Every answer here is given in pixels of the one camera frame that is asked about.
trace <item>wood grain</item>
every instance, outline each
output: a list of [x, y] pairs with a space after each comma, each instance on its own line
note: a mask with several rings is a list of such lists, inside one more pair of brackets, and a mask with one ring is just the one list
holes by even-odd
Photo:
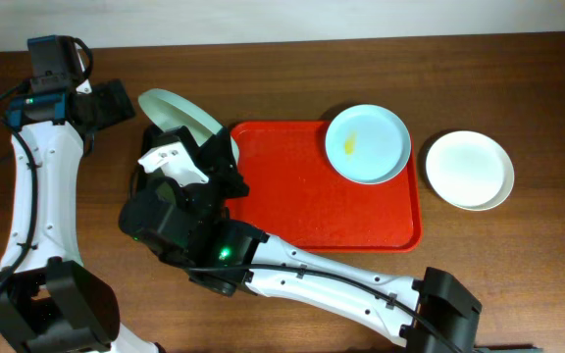
[[[228, 126], [330, 119], [347, 105], [371, 103], [402, 118], [418, 156], [443, 130], [491, 136], [516, 171], [500, 207], [457, 209], [420, 176], [425, 235], [414, 251], [328, 257], [396, 275], [447, 270], [484, 304], [479, 344], [565, 352], [565, 33], [98, 49], [95, 58], [94, 82], [121, 78], [134, 102], [149, 88], [165, 88]], [[0, 53], [0, 92], [29, 75], [27, 53]], [[169, 352], [389, 347], [378, 334], [303, 304], [219, 297], [121, 234], [117, 216], [149, 124], [137, 112], [134, 121], [97, 136], [77, 183], [84, 264], [112, 285], [127, 326]], [[8, 148], [0, 127], [0, 153]], [[1, 164], [0, 257], [13, 185], [12, 162]]]

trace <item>white plate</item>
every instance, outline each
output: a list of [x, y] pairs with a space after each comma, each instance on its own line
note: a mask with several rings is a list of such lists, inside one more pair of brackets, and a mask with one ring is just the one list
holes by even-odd
[[376, 184], [404, 169], [411, 155], [411, 139], [407, 127], [391, 111], [358, 105], [334, 118], [326, 134], [326, 153], [342, 176]]
[[466, 210], [498, 206], [514, 185], [514, 168], [505, 150], [477, 132], [442, 136], [431, 146], [426, 167], [437, 195]]

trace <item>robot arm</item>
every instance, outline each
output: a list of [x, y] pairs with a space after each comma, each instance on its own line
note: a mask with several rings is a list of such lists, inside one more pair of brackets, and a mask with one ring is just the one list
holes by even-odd
[[120, 214], [120, 228], [189, 279], [231, 296], [307, 303], [354, 320], [406, 352], [471, 352], [481, 303], [452, 275], [428, 268], [423, 280], [356, 269], [304, 252], [230, 219], [228, 198], [249, 189], [227, 130], [201, 147], [186, 127], [144, 135], [146, 171]]
[[[121, 324], [113, 290], [82, 266], [77, 249], [76, 183], [83, 139], [134, 112], [120, 82], [89, 85], [92, 61], [85, 70], [76, 43], [66, 36], [29, 40], [32, 93], [15, 97], [6, 112], [6, 124], [20, 139], [12, 138], [15, 201], [0, 263], [0, 284], [5, 280], [0, 332], [16, 351], [25, 353], [158, 353], [155, 344]], [[34, 203], [35, 231], [30, 235]], [[13, 268], [30, 236], [30, 250]]]

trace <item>yellow food residue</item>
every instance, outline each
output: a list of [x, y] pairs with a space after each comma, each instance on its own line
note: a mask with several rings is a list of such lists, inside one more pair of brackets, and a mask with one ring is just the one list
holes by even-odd
[[350, 156], [354, 153], [354, 145], [357, 143], [357, 132], [352, 131], [348, 138], [345, 139], [345, 143], [343, 143], [343, 150], [345, 154]]

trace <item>red tray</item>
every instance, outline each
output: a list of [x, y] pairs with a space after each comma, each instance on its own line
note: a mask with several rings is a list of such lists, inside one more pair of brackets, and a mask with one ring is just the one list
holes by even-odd
[[231, 135], [247, 197], [229, 200], [234, 219], [315, 252], [406, 252], [422, 237], [413, 149], [397, 177], [377, 185], [331, 166], [330, 122], [248, 122]]

